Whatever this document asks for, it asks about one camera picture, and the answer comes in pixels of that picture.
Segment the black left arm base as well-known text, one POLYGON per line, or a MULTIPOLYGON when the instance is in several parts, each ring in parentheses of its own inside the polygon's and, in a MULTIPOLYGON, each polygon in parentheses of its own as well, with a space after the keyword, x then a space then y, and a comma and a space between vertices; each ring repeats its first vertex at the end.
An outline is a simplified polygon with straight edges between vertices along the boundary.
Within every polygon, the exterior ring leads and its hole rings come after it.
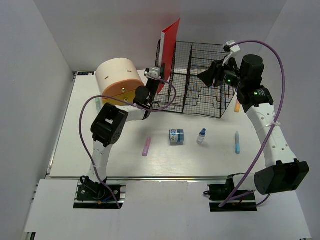
POLYGON ((100 182, 93 182, 88 176, 81 176, 74 197, 74 209, 119 210, 124 204, 126 186, 109 184, 106 188, 100 182))

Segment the red folder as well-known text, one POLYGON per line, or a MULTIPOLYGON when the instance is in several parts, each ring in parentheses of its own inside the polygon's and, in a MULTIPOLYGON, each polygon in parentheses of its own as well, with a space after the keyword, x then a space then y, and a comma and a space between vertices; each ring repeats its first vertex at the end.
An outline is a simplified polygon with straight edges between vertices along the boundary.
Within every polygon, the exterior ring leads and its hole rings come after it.
POLYGON ((162 79, 165 81, 168 81, 171 76, 179 25, 180 19, 161 32, 159 55, 156 58, 155 66, 161 68, 164 65, 164 77, 162 79))

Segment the blue labelled clear jar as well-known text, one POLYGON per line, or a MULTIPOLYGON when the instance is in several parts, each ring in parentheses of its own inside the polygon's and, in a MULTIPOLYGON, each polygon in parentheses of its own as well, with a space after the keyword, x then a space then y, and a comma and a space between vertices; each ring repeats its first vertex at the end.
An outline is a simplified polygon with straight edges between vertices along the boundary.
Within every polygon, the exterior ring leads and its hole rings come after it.
POLYGON ((182 146, 185 141, 185 132, 183 129, 170 129, 169 143, 171 146, 182 146))

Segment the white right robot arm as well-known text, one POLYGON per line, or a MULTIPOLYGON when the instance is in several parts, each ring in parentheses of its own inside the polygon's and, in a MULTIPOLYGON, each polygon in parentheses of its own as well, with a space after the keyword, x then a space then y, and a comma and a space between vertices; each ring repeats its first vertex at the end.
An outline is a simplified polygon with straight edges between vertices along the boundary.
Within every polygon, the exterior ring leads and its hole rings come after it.
POLYGON ((243 57, 240 67, 233 57, 228 64, 215 60, 197 75, 207 87, 226 84, 236 89, 237 100, 263 147, 265 168, 248 176, 235 174, 233 182, 225 187, 226 195, 233 200, 244 191, 261 195, 295 191, 310 170, 307 162, 297 159, 284 137, 271 93, 261 84, 264 68, 260 56, 249 54, 243 57))

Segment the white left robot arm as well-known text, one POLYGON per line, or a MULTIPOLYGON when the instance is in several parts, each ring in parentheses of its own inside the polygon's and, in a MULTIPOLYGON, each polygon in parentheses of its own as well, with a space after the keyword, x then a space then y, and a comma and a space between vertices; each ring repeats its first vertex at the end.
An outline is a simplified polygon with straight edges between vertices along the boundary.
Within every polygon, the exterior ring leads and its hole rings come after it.
POLYGON ((120 139, 125 123, 130 121, 145 120, 153 110, 158 87, 165 79, 165 67, 147 68, 144 75, 147 77, 145 86, 139 86, 135 90, 133 106, 115 106, 106 103, 91 125, 93 138, 93 153, 91 163, 85 180, 92 182, 88 193, 94 199, 99 200, 105 196, 106 187, 101 182, 107 179, 107 165, 113 145, 120 139))

